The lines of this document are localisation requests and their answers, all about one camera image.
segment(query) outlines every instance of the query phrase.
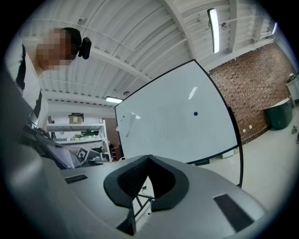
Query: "cardboard box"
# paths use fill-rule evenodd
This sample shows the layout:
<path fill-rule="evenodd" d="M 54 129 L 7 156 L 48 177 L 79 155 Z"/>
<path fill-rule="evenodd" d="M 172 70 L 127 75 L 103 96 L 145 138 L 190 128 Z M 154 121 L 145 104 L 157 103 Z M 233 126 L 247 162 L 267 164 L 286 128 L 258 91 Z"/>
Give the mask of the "cardboard box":
<path fill-rule="evenodd" d="M 70 124 L 81 124 L 83 122 L 82 117 L 80 116 L 70 116 Z"/>

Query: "ceiling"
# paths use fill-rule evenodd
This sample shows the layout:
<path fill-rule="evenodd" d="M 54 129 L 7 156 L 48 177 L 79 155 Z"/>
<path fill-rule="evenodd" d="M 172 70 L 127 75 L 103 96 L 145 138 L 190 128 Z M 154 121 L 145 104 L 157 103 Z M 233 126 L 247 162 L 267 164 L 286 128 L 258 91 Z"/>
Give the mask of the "ceiling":
<path fill-rule="evenodd" d="M 220 26 L 217 54 L 207 16 L 212 7 L 219 23 L 240 18 L 226 29 Z M 32 14 L 21 37 L 29 48 L 51 28 L 73 27 L 88 36 L 89 59 L 76 57 L 70 66 L 44 72 L 40 86 L 51 112 L 69 104 L 77 112 L 92 106 L 100 114 L 113 110 L 106 96 L 125 98 L 188 60 L 209 71 L 272 43 L 273 26 L 273 19 L 248 0 L 52 0 Z"/>

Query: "whiteboard frame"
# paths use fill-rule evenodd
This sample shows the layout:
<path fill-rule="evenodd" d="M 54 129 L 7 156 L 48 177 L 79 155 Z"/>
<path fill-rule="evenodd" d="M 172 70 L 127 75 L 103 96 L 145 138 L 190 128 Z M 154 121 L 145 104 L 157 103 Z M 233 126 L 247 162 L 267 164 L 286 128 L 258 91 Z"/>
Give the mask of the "whiteboard frame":
<path fill-rule="evenodd" d="M 222 101 L 223 101 L 223 103 L 224 103 L 224 105 L 225 105 L 225 107 L 226 107 L 226 109 L 227 109 L 227 111 L 228 111 L 228 114 L 229 114 L 229 116 L 230 116 L 230 119 L 231 119 L 231 121 L 232 121 L 234 130 L 235 130 L 235 136 L 236 136 L 236 140 L 237 140 L 237 145 L 235 145 L 235 146 L 233 146 L 233 147 L 231 147 L 231 148 L 229 148 L 229 149 L 227 149 L 227 150 L 224 150 L 223 152 L 220 152 L 220 153 L 218 153 L 218 154 L 215 154 L 215 155 L 212 155 L 212 156 L 203 158 L 203 159 L 199 159 L 199 160 L 196 160 L 196 161 L 187 162 L 187 164 L 193 164 L 193 163 L 204 162 L 204 161 L 207 162 L 206 164 L 209 164 L 209 163 L 210 163 L 209 159 L 214 158 L 214 157 L 217 157 L 217 156 L 219 156 L 219 155 L 222 155 L 222 154 L 224 154 L 224 153 L 226 153 L 226 152 L 228 152 L 228 151 L 230 151 L 230 150 L 233 150 L 233 149 L 239 147 L 239 153 L 240 153 L 240 181 L 239 181 L 238 186 L 239 186 L 239 187 L 242 187 L 242 182 L 243 182 L 243 148 L 242 148 L 242 140 L 241 140 L 241 136 L 240 136 L 240 133 L 239 133 L 239 128 L 238 128 L 237 121 L 236 121 L 236 119 L 235 119 L 235 116 L 234 116 L 234 113 L 233 113 L 232 109 L 227 105 L 227 103 L 226 103 L 226 101 L 225 101 L 223 95 L 221 94 L 221 92 L 220 92 L 220 90 L 218 89 L 218 87 L 217 87 L 217 85 L 215 84 L 215 82 L 211 79 L 211 77 L 208 75 L 208 73 L 205 71 L 205 69 L 203 69 L 202 66 L 201 66 L 195 59 L 190 60 L 190 61 L 187 61 L 187 62 L 185 62 L 185 63 L 183 63 L 183 64 L 181 64 L 181 65 L 179 65 L 179 66 L 177 66 L 177 67 L 175 67 L 175 68 L 173 68 L 173 69 L 167 71 L 167 72 L 165 72 L 164 74 L 158 76 L 157 78 L 151 80 L 150 82 L 146 83 L 144 86 L 140 87 L 138 90 L 136 90 L 135 92 L 133 92 L 131 95 L 129 95 L 127 98 L 125 98 L 122 102 L 120 102 L 119 104 L 117 104 L 117 105 L 114 107 L 114 112 L 115 112 L 115 117 L 116 117 L 116 124 L 117 124 L 117 126 L 118 126 L 118 123 L 117 123 L 117 114 L 116 114 L 116 107 L 117 107 L 117 106 L 119 106 L 119 105 L 120 105 L 121 103 L 123 103 L 126 99 L 128 99 L 129 97 L 131 97 L 132 95 L 134 95 L 136 92 L 138 92 L 139 90 L 141 90 L 143 87 L 147 86 L 148 84 L 154 82 L 155 80 L 157 80 L 157 79 L 159 79 L 160 77 L 162 77 L 162 76 L 168 74 L 169 72 L 171 72 L 171 71 L 173 71 L 173 70 L 175 70 L 175 69 L 177 69 L 177 68 L 179 68 L 179 67 L 181 67 L 181 66 L 183 66 L 183 65 L 186 65 L 186 64 L 188 64 L 188 63 L 190 63 L 190 62 L 193 62 L 193 61 L 194 61 L 194 62 L 195 62 L 195 63 L 202 69 L 202 71 L 203 71 L 203 72 L 206 74 L 206 76 L 210 79 L 210 81 L 212 82 L 213 86 L 216 88 L 217 92 L 219 93 L 219 95 L 220 95 L 220 97 L 221 97 L 221 99 L 222 99 Z M 118 132 L 118 136 L 119 136 L 120 143 L 121 143 L 121 136 L 120 136 L 120 133 L 119 133 L 119 132 Z"/>

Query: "green object on shelf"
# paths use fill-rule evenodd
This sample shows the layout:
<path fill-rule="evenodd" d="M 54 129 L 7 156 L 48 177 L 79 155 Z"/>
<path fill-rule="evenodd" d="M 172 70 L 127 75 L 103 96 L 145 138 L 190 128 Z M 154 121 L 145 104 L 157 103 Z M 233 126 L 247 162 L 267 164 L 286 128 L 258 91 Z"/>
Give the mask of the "green object on shelf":
<path fill-rule="evenodd" d="M 290 99 L 283 100 L 275 106 L 263 110 L 267 121 L 274 129 L 284 129 L 292 120 L 292 104 Z"/>

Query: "paper on whiteboard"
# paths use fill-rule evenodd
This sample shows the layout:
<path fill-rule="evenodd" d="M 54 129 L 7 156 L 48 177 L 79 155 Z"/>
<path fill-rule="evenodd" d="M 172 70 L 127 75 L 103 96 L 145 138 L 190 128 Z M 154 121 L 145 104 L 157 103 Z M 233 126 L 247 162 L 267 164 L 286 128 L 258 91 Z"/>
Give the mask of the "paper on whiteboard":
<path fill-rule="evenodd" d="M 126 113 L 122 116 L 121 121 L 118 124 L 116 130 L 125 137 L 128 137 L 130 129 L 135 121 L 136 115 L 132 113 Z"/>

